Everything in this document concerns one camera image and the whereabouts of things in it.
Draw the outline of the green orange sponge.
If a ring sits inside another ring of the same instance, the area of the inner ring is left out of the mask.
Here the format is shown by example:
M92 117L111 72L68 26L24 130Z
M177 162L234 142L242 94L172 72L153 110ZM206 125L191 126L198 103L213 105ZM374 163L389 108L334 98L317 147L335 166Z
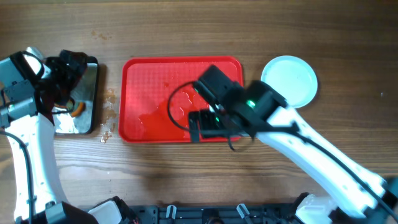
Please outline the green orange sponge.
M67 104L67 108L68 108L68 113L72 118L78 117L80 116L85 108L86 108L86 104L84 102L77 102L74 103L72 101L68 102Z

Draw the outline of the white plate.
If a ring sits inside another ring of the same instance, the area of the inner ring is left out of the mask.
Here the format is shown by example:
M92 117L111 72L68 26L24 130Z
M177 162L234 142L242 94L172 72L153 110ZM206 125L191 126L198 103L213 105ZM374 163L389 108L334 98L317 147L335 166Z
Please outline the white plate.
M291 55L270 60L262 71L261 81L280 93L294 108L308 105L318 91L314 69L306 61Z

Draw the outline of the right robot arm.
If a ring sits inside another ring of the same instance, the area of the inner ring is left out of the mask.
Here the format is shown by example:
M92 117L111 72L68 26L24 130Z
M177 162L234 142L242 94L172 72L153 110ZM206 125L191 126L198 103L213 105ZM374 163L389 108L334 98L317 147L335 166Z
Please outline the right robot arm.
M226 137L246 134L299 166L326 192L307 194L293 215L302 223L385 223L396 219L397 179L385 180L342 153L317 133L269 85L253 81L247 88L231 80L192 83L215 110Z

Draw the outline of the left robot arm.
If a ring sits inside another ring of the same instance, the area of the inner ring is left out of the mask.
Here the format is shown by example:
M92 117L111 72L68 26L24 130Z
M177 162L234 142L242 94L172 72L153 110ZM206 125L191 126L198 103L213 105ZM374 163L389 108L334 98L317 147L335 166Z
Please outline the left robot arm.
M19 51L1 60L1 134L10 142L16 175L16 223L139 223L119 197L88 211L70 205L54 153L54 106L70 93L98 61L83 52L62 50L41 58Z

